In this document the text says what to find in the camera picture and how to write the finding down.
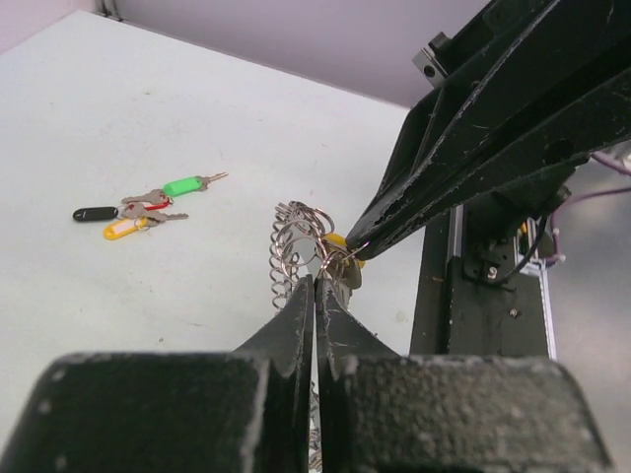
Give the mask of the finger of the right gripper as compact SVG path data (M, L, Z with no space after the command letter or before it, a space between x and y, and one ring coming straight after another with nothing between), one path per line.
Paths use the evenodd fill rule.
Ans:
M626 37L623 1L494 1L473 22L491 26L511 8L513 19L410 110L380 194L417 173L430 191L463 176L584 90L584 70Z

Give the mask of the green tag key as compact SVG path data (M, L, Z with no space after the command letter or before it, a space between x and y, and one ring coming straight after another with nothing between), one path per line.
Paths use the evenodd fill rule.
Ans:
M219 172L210 176L196 175L167 183L163 191L170 197L179 197L191 192L203 192L211 183L227 177L227 172Z

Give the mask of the yellow tag key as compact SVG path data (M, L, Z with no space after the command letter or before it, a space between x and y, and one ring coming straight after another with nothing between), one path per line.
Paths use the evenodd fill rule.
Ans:
M353 292L363 284L365 262L347 248L341 235L329 233L322 238L321 245L324 253L317 276L332 283L342 306L348 308Z
M187 218L188 215L185 213L168 214L166 217L161 218L152 218L147 216L132 219L125 218L108 225L103 231L103 237L107 240L118 240L137 232L145 232L149 228L156 227L164 222L186 220Z

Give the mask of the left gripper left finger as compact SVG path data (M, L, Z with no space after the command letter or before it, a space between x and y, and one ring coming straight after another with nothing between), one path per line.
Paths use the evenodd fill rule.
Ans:
M304 472L315 284L239 348L75 353L37 381L5 472Z

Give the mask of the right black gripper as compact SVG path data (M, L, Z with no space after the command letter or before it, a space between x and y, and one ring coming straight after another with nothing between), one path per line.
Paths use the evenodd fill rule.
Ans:
M376 198L347 237L363 259L439 216L425 229L410 354L547 355L538 282L516 262L518 229L541 217L548 227L574 167L629 137L625 71L494 155L475 159L458 145L453 164L417 170Z

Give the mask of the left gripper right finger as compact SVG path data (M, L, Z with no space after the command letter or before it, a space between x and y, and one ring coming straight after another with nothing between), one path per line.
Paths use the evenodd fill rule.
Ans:
M541 357L409 356L315 287L326 472L610 472L579 384Z

